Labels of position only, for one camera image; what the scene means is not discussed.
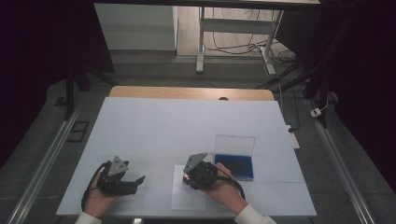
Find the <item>white cabinet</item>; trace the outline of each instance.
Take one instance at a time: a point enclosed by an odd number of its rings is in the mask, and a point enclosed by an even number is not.
[[[94,5],[109,49],[177,48],[177,7]]]

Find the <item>white paper sheet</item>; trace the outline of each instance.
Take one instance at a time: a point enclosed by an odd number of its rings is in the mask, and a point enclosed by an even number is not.
[[[204,211],[205,194],[182,183],[183,168],[183,165],[175,165],[171,207],[173,210]]]

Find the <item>dark background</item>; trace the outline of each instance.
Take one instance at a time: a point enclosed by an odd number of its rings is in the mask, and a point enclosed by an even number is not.
[[[396,16],[368,1],[333,57],[335,111],[396,192]]]
[[[72,66],[114,71],[92,3],[2,2],[0,17],[2,166]]]

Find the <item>white table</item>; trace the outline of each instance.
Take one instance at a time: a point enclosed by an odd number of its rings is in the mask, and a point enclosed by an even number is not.
[[[171,207],[175,165],[184,165],[189,155],[201,152],[208,152],[211,160],[219,134],[255,137],[254,181],[241,185],[247,201],[261,214],[316,215],[277,102],[121,97],[106,98],[57,215],[77,216],[94,171],[118,155],[130,161],[123,180],[135,181],[141,175],[146,179],[136,195],[121,198],[109,215],[233,217],[200,191],[194,192],[203,202],[199,208]]]

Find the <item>white sleeve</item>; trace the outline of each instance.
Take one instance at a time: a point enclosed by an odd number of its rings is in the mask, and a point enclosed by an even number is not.
[[[102,220],[92,217],[86,213],[79,214],[76,224],[101,224]]]
[[[276,224],[270,217],[263,217],[250,204],[235,218],[238,224]]]

